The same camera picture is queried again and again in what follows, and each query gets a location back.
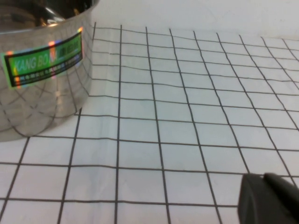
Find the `grid square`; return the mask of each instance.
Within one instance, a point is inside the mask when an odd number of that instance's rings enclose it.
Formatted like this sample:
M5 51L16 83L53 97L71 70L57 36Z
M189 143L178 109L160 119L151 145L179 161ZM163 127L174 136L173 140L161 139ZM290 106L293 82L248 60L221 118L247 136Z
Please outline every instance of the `grid square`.
M178 62L181 72L207 75L206 68L202 62Z
M76 126L78 122L78 117L73 116L67 119L63 124L51 128L43 132L42 136L64 136L64 137L74 137Z
M202 152L210 172L247 173L237 148L202 147Z
M290 81L291 79L282 69L265 69L260 68L266 79L275 79L278 81Z
M160 120L190 121L191 115L187 104L156 102Z
M249 56L228 54L228 58L232 65L255 66Z
M249 54L251 56L260 56L260 57L272 57L268 49L264 46L257 47L257 46L246 46Z
M8 201L1 223L53 224L57 222L60 203Z
M228 125L196 124L202 145L236 146L234 135Z
M64 203L61 224L114 222L114 203Z
M202 62L200 52L198 50L176 49L178 60Z
M289 49L299 50L299 41L285 40L285 43Z
M136 45L136 44L121 44L121 54L124 56L141 56L147 57L148 56L148 49L147 46L143 45Z
M285 43L283 42L282 39L277 39L277 38L269 38L269 37L264 37L262 38L265 41L265 46L271 48L286 48Z
M274 58L253 56L252 59L258 67L266 67L266 68L273 68L273 69L281 68Z
M146 34L122 30L121 41L123 43L146 44Z
M243 148L242 153L251 173L288 175L278 153L274 150Z
M151 83L150 71L122 67L121 81L132 83Z
M255 108L280 110L284 108L274 94L248 93L248 96Z
M219 224L216 209L201 206L169 206L172 224Z
M77 137L117 138L117 118L81 117Z
M299 96L278 95L287 110L299 111Z
M185 87L213 89L212 82L207 75L182 74Z
M274 148L264 128L233 126L233 129L241 147Z
M242 175L209 174L218 205L237 205Z
M119 29L95 29L94 39L120 42L121 31Z
M206 63L229 64L225 54L222 52L202 51L201 53Z
M109 41L93 40L93 51L118 54L120 52L120 44Z
M170 203L214 204L206 174L165 172Z
M289 114L298 127L299 126L299 112L289 112Z
M237 208L218 208L223 224L238 224L239 216Z
M173 40L175 48L198 49L195 40L188 40L178 37L174 37Z
M238 77L263 79L260 71L255 67L233 66Z
M244 92L217 91L223 106L252 107Z
M120 142L119 166L161 169L158 144Z
M222 46L226 53L247 55L247 51L243 45L223 43Z
M187 103L183 88L165 85L154 85L156 100Z
M165 205L120 203L118 220L119 224L168 224Z
M186 88L186 92L191 104L220 105L214 90Z
M11 197L61 199L67 168L20 166Z
M198 146L162 145L165 169L205 170Z
M151 58L150 64L153 71L179 72L178 64L175 60Z
M280 152L291 175L299 175L299 152Z
M225 107L224 110L232 125L262 126L258 115L253 109Z
M297 60L277 59L283 69L299 70L299 62Z
M68 165L73 139L30 138L22 163Z
M196 34L196 39L197 40L202 40L202 41L207 41L207 42L218 42L218 36L215 32L211 31L195 31Z
M114 200L115 169L104 167L71 168L66 200Z
M237 78L218 76L213 76L211 78L217 90L243 91L243 88Z
M272 53L274 58L294 59L294 56L288 49L269 48L269 51Z
M174 37L194 39L194 34L191 30L171 29L171 32Z
M7 196L17 166L0 164L0 197Z
M162 142L197 144L192 123L159 121Z
M266 127L296 128L285 111L257 110Z
M282 72L286 72L287 75L292 79L294 82L299 82L299 71L289 71L289 70L283 70Z
M0 162L19 162L26 139L1 142Z
M213 75L235 77L232 66L225 64L206 64L207 70Z
M121 84L121 97L130 99L153 99L153 91L150 84Z
M109 97L89 97L84 103L81 115L118 115L118 99Z
M121 169L118 178L119 200L165 202L162 171Z
M93 52L93 64L97 65L119 65L120 57L109 53Z
M120 139L157 142L156 122L152 120L121 119Z
M219 35L219 39L223 43L228 42L228 43L242 44L241 39L238 34L222 32L222 33L219 33L218 35Z
M72 165L116 165L117 142L114 140L77 139Z
M216 51L216 52L223 52L223 49L218 42L209 42L209 41L197 41L198 45L200 46L201 51Z
M172 48L149 47L149 56L150 58L176 59Z
M121 56L121 65L136 69L150 69L149 59L145 57Z
M247 92L266 92L273 93L271 87L265 80L256 80L256 79L244 79L240 78L245 91Z
M297 130L268 128L277 149L298 150L299 132Z
M227 124L225 114L219 106L191 105L195 122Z
M154 101L122 99L121 117L155 119Z
M173 48L172 38L169 35L148 34L149 45Z
M277 94L299 94L298 87L293 82L268 81Z
M153 71L152 76L155 84L182 86L179 73Z
M119 66L93 66L93 79L106 79L110 81L119 81L120 67Z
M93 80L90 96L118 97L118 86L116 82Z

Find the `bowl rim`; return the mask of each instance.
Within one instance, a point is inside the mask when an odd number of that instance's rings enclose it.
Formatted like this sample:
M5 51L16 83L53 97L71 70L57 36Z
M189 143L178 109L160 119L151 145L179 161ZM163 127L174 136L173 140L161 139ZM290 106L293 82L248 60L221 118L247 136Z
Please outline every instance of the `bowl rim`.
M57 26L60 26L60 25L64 25L64 24L72 22L73 20L78 19L78 17L82 17L82 16L84 16L84 14L92 11L93 8L95 8L98 5L99 2L100 2L100 0L93 0L93 5L89 9L85 10L84 12L80 13L79 15L73 16L73 17L68 18L64 21L57 22L57 23L52 23L52 24L49 24L49 25L46 25L46 26L38 26L38 27L31 28L31 29L19 29L19 30L6 31L6 32L1 32L0 31L0 36L1 35L9 35L9 34L24 34L24 33L27 33L27 32L34 32L34 31L37 31L37 30L42 30L42 29L47 29L47 28L51 28L51 27L57 27Z

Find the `white surface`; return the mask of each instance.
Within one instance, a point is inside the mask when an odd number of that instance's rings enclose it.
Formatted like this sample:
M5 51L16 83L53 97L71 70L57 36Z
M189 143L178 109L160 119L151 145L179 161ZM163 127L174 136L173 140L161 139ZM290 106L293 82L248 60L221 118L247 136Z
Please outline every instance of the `white surface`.
M220 33L219 42L203 32L196 42L192 31L173 30L174 48L169 30L159 32L147 46L146 33L97 28L81 114L27 146L0 143L0 224L55 224L60 211L62 224L113 224L114 216L118 224L238 224L242 174L273 172L299 185L296 42L286 41L288 50L265 39L268 49L261 38L242 36L241 45L237 35ZM259 46L252 59L247 44ZM280 48L276 57L291 63L272 58Z
M100 0L99 25L227 31L298 39L297 0Z

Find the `green label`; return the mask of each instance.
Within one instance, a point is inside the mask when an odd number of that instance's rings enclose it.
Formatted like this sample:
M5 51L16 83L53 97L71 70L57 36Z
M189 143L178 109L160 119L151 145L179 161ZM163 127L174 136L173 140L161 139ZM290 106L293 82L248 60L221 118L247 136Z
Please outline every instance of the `green label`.
M8 85L21 88L55 77L83 59L82 29L62 42L48 46L1 54Z

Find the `white wall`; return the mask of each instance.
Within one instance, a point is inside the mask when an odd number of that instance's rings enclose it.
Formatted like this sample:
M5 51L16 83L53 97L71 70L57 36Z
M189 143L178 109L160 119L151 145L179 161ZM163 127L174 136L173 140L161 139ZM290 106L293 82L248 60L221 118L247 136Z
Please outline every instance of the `white wall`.
M100 0L102 26L186 28L299 38L299 0Z

